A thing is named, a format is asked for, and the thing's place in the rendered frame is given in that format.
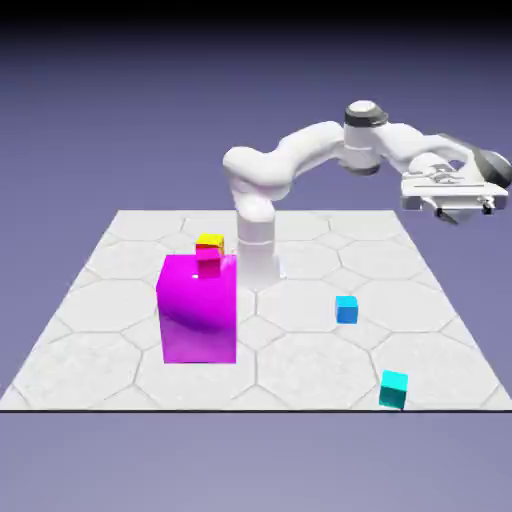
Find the large magenta box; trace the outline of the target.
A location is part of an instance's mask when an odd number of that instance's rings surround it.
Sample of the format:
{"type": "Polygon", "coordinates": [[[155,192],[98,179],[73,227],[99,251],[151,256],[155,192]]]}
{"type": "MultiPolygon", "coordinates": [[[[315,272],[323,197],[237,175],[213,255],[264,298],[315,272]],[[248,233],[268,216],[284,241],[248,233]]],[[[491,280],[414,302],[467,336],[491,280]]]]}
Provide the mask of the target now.
{"type": "Polygon", "coordinates": [[[233,364],[237,353],[237,259],[202,277],[194,254],[168,255],[156,285],[163,361],[233,364]]]}

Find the small cyan cube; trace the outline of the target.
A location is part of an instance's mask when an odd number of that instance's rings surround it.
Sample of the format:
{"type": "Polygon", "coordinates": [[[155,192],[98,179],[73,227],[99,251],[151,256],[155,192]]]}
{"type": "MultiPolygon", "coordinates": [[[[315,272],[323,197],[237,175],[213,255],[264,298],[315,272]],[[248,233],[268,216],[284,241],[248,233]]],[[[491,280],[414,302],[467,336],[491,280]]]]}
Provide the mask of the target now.
{"type": "Polygon", "coordinates": [[[384,370],[382,373],[378,402],[380,406],[403,410],[408,391],[408,375],[384,370]]]}

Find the small blue cube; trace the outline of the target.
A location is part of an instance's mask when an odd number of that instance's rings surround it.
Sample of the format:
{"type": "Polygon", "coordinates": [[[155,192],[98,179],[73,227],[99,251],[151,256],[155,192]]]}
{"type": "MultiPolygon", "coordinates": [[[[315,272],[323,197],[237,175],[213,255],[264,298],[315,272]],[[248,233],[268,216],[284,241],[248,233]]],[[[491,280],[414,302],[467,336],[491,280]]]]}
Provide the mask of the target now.
{"type": "Polygon", "coordinates": [[[358,313],[358,300],[355,296],[336,297],[335,316],[338,324],[356,324],[358,313]]]}

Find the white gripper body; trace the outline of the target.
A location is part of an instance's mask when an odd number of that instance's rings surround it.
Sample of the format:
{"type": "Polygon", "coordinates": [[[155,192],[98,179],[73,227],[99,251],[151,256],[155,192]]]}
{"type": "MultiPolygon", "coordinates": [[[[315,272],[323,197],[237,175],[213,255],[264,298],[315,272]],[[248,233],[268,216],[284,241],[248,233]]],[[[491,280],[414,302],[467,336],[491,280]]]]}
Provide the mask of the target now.
{"type": "Polygon", "coordinates": [[[494,210],[502,210],[508,201],[508,192],[489,183],[434,183],[430,180],[409,179],[401,183],[402,207],[419,211],[425,205],[444,210],[482,210],[481,201],[494,198],[494,210]]]}

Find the small red cube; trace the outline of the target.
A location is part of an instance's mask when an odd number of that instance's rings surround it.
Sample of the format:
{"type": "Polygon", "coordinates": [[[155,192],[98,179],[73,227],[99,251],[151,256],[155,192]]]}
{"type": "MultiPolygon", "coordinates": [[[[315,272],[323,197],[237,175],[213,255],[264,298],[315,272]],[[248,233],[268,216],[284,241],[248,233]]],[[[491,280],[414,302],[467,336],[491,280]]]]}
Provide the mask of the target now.
{"type": "Polygon", "coordinates": [[[222,253],[216,247],[196,251],[197,275],[200,279],[216,278],[221,274],[222,253]]]}

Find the small yellow cube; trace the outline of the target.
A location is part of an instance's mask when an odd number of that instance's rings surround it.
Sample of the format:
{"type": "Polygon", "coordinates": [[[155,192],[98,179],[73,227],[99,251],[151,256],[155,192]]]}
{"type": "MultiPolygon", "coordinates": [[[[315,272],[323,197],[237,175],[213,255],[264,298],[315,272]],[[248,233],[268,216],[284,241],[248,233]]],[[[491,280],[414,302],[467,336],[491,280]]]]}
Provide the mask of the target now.
{"type": "Polygon", "coordinates": [[[221,255],[224,254],[224,235],[214,233],[202,233],[195,243],[196,251],[216,249],[221,255]]]}

